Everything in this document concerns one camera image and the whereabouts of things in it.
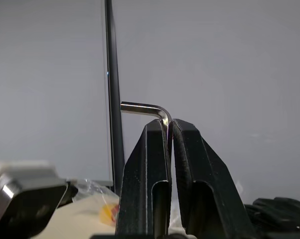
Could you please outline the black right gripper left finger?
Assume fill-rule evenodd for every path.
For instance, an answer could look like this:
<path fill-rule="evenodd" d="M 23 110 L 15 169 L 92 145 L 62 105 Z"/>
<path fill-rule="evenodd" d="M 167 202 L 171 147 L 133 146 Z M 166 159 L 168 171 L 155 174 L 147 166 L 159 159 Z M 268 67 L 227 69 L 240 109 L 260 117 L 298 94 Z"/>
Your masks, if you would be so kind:
<path fill-rule="evenodd" d="M 170 152 L 160 120 L 145 125 L 123 173 L 116 235 L 165 236 L 171 205 Z"/>

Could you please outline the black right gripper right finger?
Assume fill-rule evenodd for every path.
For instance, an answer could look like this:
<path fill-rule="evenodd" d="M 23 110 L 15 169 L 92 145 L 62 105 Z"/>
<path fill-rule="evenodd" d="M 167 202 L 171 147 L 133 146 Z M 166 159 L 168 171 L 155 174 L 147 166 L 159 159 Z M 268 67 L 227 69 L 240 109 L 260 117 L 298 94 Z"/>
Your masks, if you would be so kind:
<path fill-rule="evenodd" d="M 175 119 L 173 145 L 185 232 L 193 236 L 254 236 L 227 166 L 195 125 Z"/>

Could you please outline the silver hex key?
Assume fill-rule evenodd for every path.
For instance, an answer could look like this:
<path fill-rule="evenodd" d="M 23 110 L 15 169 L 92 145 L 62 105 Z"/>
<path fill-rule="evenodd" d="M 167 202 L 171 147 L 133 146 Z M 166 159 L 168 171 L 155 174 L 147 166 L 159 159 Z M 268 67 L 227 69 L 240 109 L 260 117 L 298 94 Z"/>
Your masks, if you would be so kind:
<path fill-rule="evenodd" d="M 166 109 L 157 105 L 133 103 L 133 102 L 121 102 L 120 108 L 121 111 L 125 113 L 153 116 L 160 119 L 164 128 L 164 132 L 166 133 L 167 148 L 169 152 L 171 152 L 172 118 Z"/>

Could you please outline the clear plastic bag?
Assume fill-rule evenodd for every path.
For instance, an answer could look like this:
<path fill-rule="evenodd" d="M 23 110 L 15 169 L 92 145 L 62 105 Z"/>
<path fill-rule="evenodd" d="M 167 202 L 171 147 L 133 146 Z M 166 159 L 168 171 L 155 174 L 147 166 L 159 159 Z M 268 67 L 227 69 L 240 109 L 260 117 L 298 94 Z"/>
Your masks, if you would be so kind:
<path fill-rule="evenodd" d="M 95 180 L 76 179 L 70 180 L 69 182 L 70 186 L 74 189 L 74 193 L 71 195 L 72 202 L 90 197 L 105 203 L 119 201 L 119 196 L 117 194 L 112 192 L 107 186 L 101 185 Z"/>

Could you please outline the yellow and red small item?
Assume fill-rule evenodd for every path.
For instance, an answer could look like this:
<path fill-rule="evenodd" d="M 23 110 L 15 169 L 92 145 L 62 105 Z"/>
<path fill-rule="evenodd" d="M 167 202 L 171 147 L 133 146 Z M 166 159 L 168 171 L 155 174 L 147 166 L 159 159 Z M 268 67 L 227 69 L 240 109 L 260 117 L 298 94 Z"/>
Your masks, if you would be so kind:
<path fill-rule="evenodd" d="M 109 226 L 115 226 L 119 211 L 118 203 L 105 204 L 99 213 L 100 221 Z"/>

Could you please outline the black vertical pole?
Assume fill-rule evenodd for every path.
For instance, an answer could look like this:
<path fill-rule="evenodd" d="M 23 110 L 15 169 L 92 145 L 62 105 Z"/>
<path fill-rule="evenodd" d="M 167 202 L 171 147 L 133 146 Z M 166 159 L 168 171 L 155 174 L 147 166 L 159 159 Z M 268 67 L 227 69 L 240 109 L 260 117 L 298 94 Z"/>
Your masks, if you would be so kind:
<path fill-rule="evenodd" d="M 113 172 L 112 189 L 114 193 L 119 196 L 121 194 L 122 188 L 125 158 L 122 133 L 116 28 L 112 0 L 104 0 L 104 2 L 106 17 L 107 78 L 111 134 L 111 157 Z"/>

